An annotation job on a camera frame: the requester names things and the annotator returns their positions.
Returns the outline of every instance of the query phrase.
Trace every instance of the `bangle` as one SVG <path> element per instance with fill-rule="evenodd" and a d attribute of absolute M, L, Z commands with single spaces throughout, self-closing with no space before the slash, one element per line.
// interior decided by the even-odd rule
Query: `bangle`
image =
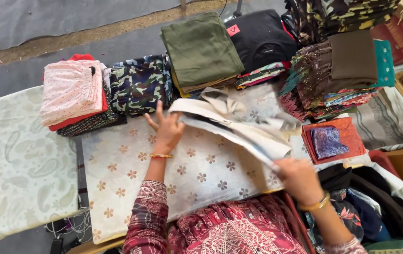
<path fill-rule="evenodd" d="M 302 211 L 314 211 L 317 209 L 321 209 L 324 205 L 328 204 L 328 202 L 330 202 L 330 193 L 328 191 L 324 191 L 325 192 L 325 197 L 324 199 L 322 199 L 322 201 L 314 204 L 314 205 L 310 205 L 310 206 L 303 206 L 303 205 L 298 205 L 298 208 Z"/>
<path fill-rule="evenodd" d="M 167 155 L 167 154 L 149 154 L 151 158 L 173 158 L 173 155 Z"/>

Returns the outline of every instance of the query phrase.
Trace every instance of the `brown fabric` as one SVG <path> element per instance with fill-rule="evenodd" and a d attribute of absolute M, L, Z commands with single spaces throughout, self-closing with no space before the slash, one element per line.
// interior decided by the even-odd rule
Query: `brown fabric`
<path fill-rule="evenodd" d="M 230 85 L 230 84 L 234 84 L 236 83 L 236 81 L 238 81 L 238 76 L 237 75 L 233 75 L 231 77 L 228 78 L 224 78 L 224 79 L 219 79 L 219 80 L 215 80 L 215 81 L 211 81 L 211 82 L 207 82 L 207 83 L 203 83 L 203 84 L 199 84 L 199 85 L 195 85 L 195 86 L 188 86 L 188 87 L 182 87 L 182 91 L 184 93 L 190 93 L 208 86 L 213 86 L 215 84 L 217 85 Z"/>
<path fill-rule="evenodd" d="M 369 30 L 343 32 L 328 38 L 331 45 L 331 79 L 365 78 L 378 82 L 374 42 Z"/>

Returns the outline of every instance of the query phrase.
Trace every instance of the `camouflage fabric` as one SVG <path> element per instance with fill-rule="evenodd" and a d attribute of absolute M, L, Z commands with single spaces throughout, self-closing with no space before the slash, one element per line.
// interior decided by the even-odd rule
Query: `camouflage fabric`
<path fill-rule="evenodd" d="M 300 44 L 308 46 L 339 32 L 370 29 L 387 22 L 396 11 L 400 0 L 365 0 L 351 3 L 349 1 L 346 12 L 342 0 L 285 0 L 285 2 L 286 9 L 294 18 Z"/>
<path fill-rule="evenodd" d="M 173 84 L 172 84 L 172 77 L 170 75 L 171 65 L 168 60 L 168 56 L 166 55 L 150 55 L 144 56 L 142 58 L 126 60 L 123 62 L 118 62 L 114 64 L 114 68 L 122 68 L 122 67 L 132 67 L 138 66 L 145 63 L 150 63 L 154 60 L 162 61 L 163 68 L 160 71 L 164 74 L 164 84 L 165 84 L 165 96 L 166 100 L 164 101 L 165 106 L 170 106 L 174 100 L 176 100 L 173 94 Z"/>
<path fill-rule="evenodd" d="M 111 105 L 114 111 L 125 115 L 142 115 L 154 112 L 158 100 L 166 104 L 163 69 L 162 60 L 112 68 Z"/>
<path fill-rule="evenodd" d="M 111 92 L 103 80 L 103 91 L 106 96 L 106 100 L 109 101 Z M 108 109 L 102 113 L 98 113 L 86 119 L 83 119 L 77 123 L 67 125 L 62 129 L 59 129 L 57 133 L 62 136 L 77 136 L 89 131 L 106 127 L 118 120 L 118 115 L 112 110 L 111 105 L 108 103 Z"/>

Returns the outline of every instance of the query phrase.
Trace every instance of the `olive green fabric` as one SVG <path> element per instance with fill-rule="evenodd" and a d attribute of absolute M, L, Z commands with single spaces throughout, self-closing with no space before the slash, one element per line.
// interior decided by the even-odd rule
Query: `olive green fabric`
<path fill-rule="evenodd" d="M 160 34 L 180 87 L 228 78 L 244 71 L 216 13 L 161 27 Z"/>

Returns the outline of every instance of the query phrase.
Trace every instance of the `orange fabric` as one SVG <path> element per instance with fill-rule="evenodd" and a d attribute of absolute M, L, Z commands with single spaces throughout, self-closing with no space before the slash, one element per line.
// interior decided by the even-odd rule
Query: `orange fabric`
<path fill-rule="evenodd" d="M 91 60 L 91 61 L 94 61 L 95 59 L 90 54 L 84 54 L 84 55 L 74 54 L 69 60 L 73 60 L 73 61 Z M 108 103 L 107 103 L 106 95 L 105 95 L 104 91 L 103 91 L 103 98 L 102 99 L 103 99 L 103 108 L 101 109 L 100 112 L 90 113 L 90 114 L 87 114 L 87 115 L 82 115 L 82 116 L 79 116 L 79 117 L 66 119 L 62 123 L 58 123 L 58 124 L 49 126 L 49 130 L 50 131 L 57 131 L 58 129 L 62 129 L 63 127 L 65 127 L 67 125 L 77 123 L 77 122 L 79 122 L 79 121 L 81 121 L 83 119 L 86 119 L 88 117 L 91 117 L 93 115 L 96 115 L 98 113 L 101 113 L 101 112 L 104 112 L 104 111 L 108 110 Z"/>
<path fill-rule="evenodd" d="M 310 130 L 317 129 L 321 127 L 335 127 L 340 131 L 340 141 L 342 144 L 349 147 L 350 151 L 345 154 L 336 155 L 333 157 L 329 157 L 326 159 L 317 160 L 316 153 L 314 152 L 314 148 L 312 147 L 312 141 L 310 142 L 310 138 L 307 136 L 310 135 Z M 311 161 L 317 165 L 322 163 L 327 163 L 330 161 L 338 160 L 338 159 L 346 159 L 354 156 L 363 155 L 366 153 L 366 148 L 364 147 L 363 142 L 361 141 L 360 136 L 358 136 L 358 132 L 352 124 L 352 118 L 340 118 L 328 122 L 323 123 L 315 123 L 303 125 L 301 131 L 301 137 L 303 138 L 303 142 L 305 142 L 306 150 L 311 157 Z"/>

